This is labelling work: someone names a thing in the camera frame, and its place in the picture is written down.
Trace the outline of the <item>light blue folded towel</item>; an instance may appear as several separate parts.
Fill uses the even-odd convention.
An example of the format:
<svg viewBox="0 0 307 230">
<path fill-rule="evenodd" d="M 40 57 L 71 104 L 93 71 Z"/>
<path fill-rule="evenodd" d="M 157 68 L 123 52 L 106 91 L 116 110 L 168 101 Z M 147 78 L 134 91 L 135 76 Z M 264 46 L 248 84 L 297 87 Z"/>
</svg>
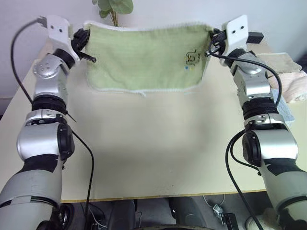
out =
<svg viewBox="0 0 307 230">
<path fill-rule="evenodd" d="M 276 102 L 278 94 L 279 94 L 279 90 L 278 89 L 271 89 L 271 91 L 272 91 L 272 94 L 273 94 L 274 102 Z M 288 107 L 285 99 L 283 98 L 283 96 L 281 96 L 281 98 L 280 98 L 277 109 L 278 109 L 279 114 L 281 114 L 283 116 L 287 126 L 290 127 L 292 125 L 292 123 L 295 121 L 295 118 L 294 118 L 290 108 Z"/>
</svg>

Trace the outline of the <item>dark rounded shape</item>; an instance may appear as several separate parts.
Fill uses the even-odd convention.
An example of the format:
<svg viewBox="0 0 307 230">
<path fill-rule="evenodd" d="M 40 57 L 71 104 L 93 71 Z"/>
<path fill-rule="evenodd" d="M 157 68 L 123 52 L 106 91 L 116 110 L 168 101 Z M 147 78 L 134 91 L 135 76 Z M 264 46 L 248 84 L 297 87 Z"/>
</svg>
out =
<svg viewBox="0 0 307 230">
<path fill-rule="evenodd" d="M 108 230 L 134 230 L 136 210 L 137 202 L 135 200 L 116 201 L 108 222 Z"/>
<path fill-rule="evenodd" d="M 191 197 L 171 197 L 168 199 L 171 215 L 177 225 L 208 227 L 198 205 Z"/>
</svg>

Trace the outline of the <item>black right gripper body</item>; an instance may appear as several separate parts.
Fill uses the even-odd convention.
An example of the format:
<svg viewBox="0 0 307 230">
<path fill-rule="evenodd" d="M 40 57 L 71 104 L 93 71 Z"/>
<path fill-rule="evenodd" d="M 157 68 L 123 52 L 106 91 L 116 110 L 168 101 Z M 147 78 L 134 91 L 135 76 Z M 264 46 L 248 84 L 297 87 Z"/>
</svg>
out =
<svg viewBox="0 0 307 230">
<path fill-rule="evenodd" d="M 219 55 L 222 55 L 225 51 L 225 41 L 227 39 L 226 30 L 221 31 L 218 34 L 213 34 L 213 30 L 210 31 L 210 39 L 212 41 L 211 51 Z"/>
</svg>

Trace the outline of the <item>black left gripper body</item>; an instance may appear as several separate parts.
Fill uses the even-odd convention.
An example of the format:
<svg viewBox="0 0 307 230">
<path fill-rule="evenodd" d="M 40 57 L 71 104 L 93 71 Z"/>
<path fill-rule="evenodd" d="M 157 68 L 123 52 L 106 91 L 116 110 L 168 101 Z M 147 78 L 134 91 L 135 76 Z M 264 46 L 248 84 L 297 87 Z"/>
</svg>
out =
<svg viewBox="0 0 307 230">
<path fill-rule="evenodd" d="M 80 52 L 86 46 L 89 41 L 90 35 L 83 35 L 83 29 L 79 29 L 77 32 L 74 33 L 73 39 L 71 41 L 72 49 L 75 52 Z"/>
</svg>

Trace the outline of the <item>pink folded towel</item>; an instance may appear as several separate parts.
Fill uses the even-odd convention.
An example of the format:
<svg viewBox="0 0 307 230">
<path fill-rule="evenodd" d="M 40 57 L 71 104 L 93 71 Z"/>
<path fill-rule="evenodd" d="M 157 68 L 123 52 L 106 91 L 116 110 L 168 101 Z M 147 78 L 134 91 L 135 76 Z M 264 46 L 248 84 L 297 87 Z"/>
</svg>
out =
<svg viewBox="0 0 307 230">
<path fill-rule="evenodd" d="M 287 103 L 307 100 L 307 73 L 304 71 L 279 74 L 282 96 Z"/>
</svg>

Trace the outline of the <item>green terry towel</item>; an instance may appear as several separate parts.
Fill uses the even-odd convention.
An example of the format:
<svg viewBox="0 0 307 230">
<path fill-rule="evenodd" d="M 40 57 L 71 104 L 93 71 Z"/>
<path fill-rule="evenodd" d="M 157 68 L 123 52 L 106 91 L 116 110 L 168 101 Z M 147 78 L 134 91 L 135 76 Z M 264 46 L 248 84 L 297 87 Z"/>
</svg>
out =
<svg viewBox="0 0 307 230">
<path fill-rule="evenodd" d="M 183 23 L 156 28 L 114 27 L 87 21 L 87 81 L 100 92 L 182 92 L 197 87 L 209 58 L 213 28 Z"/>
</svg>

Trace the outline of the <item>green leafy plant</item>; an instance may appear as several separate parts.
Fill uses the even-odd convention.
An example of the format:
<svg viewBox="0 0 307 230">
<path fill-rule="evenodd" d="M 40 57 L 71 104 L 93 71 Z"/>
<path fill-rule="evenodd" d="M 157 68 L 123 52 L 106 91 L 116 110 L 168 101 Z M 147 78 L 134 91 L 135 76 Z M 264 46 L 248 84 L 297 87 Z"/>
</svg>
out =
<svg viewBox="0 0 307 230">
<path fill-rule="evenodd" d="M 91 0 L 93 5 L 99 8 L 99 16 L 102 19 L 108 16 L 115 27 L 119 27 L 118 16 L 131 14 L 134 9 L 132 0 Z"/>
</svg>

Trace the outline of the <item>beige folded towel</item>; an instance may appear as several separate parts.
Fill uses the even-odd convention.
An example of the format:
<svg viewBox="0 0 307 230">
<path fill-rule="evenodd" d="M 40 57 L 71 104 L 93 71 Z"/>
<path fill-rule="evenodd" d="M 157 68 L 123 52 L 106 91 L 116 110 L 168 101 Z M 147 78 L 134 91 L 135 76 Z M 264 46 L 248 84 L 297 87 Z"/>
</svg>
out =
<svg viewBox="0 0 307 230">
<path fill-rule="evenodd" d="M 295 63 L 290 55 L 285 52 L 262 53 L 257 54 L 257 57 L 278 74 L 300 72 L 302 70 L 302 66 Z"/>
</svg>

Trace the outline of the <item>white round object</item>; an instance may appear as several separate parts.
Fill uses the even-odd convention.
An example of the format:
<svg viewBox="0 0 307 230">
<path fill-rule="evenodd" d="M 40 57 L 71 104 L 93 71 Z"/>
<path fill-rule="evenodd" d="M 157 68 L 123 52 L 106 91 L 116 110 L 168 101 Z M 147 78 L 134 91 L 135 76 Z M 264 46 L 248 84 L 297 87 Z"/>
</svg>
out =
<svg viewBox="0 0 307 230">
<path fill-rule="evenodd" d="M 266 208 L 263 214 L 256 217 L 263 230 L 282 230 L 281 226 L 277 222 L 278 216 L 273 208 Z M 244 226 L 245 230 L 259 230 L 255 220 L 252 217 L 247 218 Z"/>
</svg>

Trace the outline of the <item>small black box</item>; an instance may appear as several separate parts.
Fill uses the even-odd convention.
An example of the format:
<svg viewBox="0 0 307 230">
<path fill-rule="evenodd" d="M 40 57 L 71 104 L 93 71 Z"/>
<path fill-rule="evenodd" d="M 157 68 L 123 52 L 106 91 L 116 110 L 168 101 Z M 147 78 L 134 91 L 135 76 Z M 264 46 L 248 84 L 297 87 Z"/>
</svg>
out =
<svg viewBox="0 0 307 230">
<path fill-rule="evenodd" d="M 237 219 L 234 213 L 222 213 L 221 222 L 227 226 L 228 230 L 239 230 Z"/>
</svg>

